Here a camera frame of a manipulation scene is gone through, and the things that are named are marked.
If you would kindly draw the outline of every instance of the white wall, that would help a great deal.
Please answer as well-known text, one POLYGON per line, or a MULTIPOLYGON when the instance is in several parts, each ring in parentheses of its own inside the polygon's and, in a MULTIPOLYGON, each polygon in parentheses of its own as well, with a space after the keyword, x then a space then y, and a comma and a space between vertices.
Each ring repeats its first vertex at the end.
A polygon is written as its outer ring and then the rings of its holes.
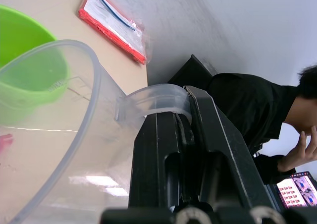
MULTIPOLYGON (((190 57, 218 72, 251 73, 297 85, 317 62, 317 0, 114 0, 141 18, 153 42, 149 84, 166 82, 190 57)), ((283 126, 263 152, 285 154, 297 133, 283 126)), ((317 176, 316 163, 303 167, 317 176)))

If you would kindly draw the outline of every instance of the finger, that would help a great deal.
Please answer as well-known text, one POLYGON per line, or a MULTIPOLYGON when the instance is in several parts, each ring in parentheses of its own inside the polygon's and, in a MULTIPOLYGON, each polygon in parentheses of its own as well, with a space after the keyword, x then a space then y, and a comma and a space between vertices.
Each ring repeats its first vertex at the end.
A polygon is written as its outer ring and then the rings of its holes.
POLYGON ((299 149, 301 152, 305 153, 305 149, 306 149, 306 134, 305 134, 304 131, 302 131, 300 136, 299 136, 296 148, 299 149))
POLYGON ((317 148, 317 130, 316 127, 312 127, 311 141, 306 149, 306 154, 312 154, 317 148))

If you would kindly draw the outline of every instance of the phone screen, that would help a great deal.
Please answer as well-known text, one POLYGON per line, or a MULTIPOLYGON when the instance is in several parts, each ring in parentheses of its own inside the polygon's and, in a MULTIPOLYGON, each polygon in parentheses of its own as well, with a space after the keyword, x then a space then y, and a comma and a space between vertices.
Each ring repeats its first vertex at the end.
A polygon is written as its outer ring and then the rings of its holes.
POLYGON ((317 191, 309 172, 297 173, 276 185, 286 208, 317 206, 317 191))

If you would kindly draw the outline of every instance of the black shirt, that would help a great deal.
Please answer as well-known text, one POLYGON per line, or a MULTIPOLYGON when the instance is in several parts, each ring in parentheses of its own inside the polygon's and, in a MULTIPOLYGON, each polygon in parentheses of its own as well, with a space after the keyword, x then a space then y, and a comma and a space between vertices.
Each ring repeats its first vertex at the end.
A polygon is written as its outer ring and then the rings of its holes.
MULTIPOLYGON (((270 139, 278 139, 282 123, 297 96, 297 88, 281 86, 247 74, 218 74, 206 91, 218 108, 241 132, 251 155, 270 139)), ((277 161, 282 156, 254 158, 264 183, 279 182, 277 161)))

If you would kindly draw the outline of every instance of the black machine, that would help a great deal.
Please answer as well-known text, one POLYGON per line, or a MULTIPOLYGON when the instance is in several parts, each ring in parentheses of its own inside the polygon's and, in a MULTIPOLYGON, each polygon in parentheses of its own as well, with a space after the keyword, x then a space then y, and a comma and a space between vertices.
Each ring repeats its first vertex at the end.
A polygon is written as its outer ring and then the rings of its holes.
POLYGON ((206 91, 185 90, 192 120, 147 116, 134 144, 129 207, 104 211, 101 223, 317 224, 317 207, 277 207, 240 132, 206 91))

